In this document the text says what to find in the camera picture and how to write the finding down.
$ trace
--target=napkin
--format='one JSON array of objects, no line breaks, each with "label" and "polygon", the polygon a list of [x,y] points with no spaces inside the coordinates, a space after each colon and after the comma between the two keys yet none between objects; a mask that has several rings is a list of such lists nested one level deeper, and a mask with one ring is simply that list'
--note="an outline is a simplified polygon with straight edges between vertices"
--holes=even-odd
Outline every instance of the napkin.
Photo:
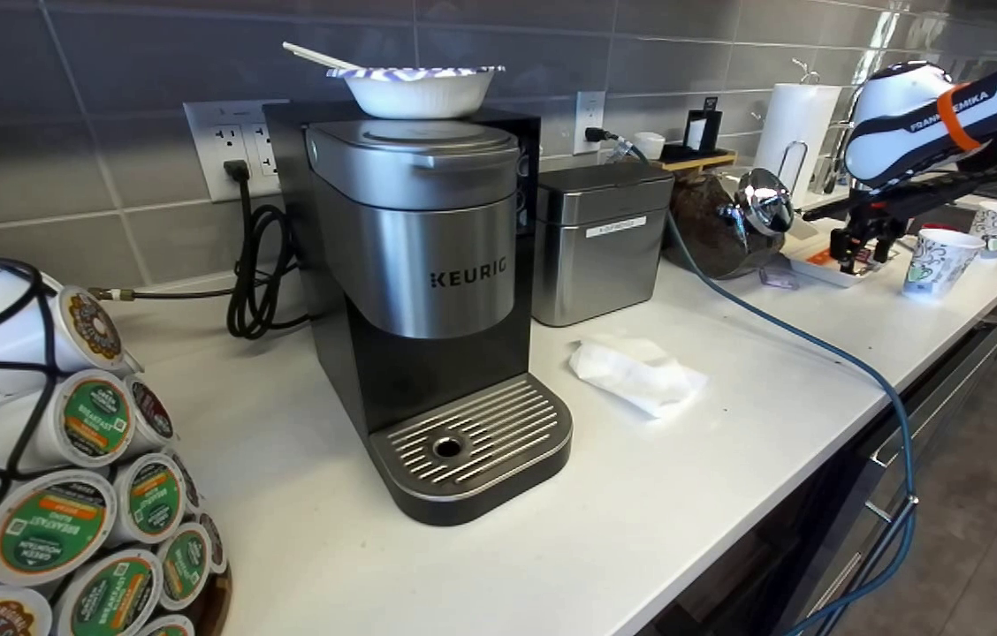
[{"label": "napkin", "polygon": [[569,370],[646,417],[676,415],[706,387],[706,374],[684,369],[652,339],[580,339]]}]

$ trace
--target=paper towel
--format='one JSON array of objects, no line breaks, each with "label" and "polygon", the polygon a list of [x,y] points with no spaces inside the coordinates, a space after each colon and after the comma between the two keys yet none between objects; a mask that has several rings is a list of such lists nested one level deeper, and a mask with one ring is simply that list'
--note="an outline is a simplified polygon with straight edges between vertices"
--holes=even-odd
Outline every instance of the paper towel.
[{"label": "paper towel", "polygon": [[837,96],[843,85],[773,85],[752,165],[773,170],[794,208],[807,201]]}]

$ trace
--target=coffee maker lid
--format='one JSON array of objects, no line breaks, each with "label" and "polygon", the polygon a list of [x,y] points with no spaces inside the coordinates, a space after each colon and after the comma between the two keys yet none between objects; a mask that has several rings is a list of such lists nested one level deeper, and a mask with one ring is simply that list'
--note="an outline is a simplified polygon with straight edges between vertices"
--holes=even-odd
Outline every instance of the coffee maker lid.
[{"label": "coffee maker lid", "polygon": [[308,127],[311,170],[376,208],[463,208],[514,199],[521,140],[463,119],[329,119]]},{"label": "coffee maker lid", "polygon": [[463,119],[337,119],[315,132],[359,149],[385,152],[474,152],[474,149],[514,149],[514,139],[500,127],[463,125]]}]

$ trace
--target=electrical outlet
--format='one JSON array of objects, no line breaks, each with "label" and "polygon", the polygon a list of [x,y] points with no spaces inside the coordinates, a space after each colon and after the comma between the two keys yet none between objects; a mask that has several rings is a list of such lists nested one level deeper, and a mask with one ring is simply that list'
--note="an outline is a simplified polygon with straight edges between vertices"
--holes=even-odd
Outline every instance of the electrical outlet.
[{"label": "electrical outlet", "polygon": [[572,152],[593,149],[589,140],[583,140],[586,127],[603,127],[603,93],[577,93]]},{"label": "electrical outlet", "polygon": [[223,172],[223,162],[244,158],[252,195],[275,195],[275,152],[260,118],[266,102],[184,102],[196,152],[213,201],[240,199],[240,188]]}]

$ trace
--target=robotic arm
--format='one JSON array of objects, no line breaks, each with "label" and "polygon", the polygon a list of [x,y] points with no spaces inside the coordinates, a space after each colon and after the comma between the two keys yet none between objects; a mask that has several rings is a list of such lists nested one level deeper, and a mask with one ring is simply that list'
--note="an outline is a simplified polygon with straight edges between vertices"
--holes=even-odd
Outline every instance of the robotic arm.
[{"label": "robotic arm", "polygon": [[833,231],[831,258],[845,271],[854,271],[854,262],[876,241],[874,258],[889,262],[889,248],[906,232],[913,217],[968,195],[978,180],[993,180],[997,165],[942,180],[913,180],[913,172],[952,155],[986,155],[982,149],[993,140],[997,71],[972,85],[952,85],[926,65],[874,76],[851,106],[845,170],[854,184],[847,195],[847,225]]}]

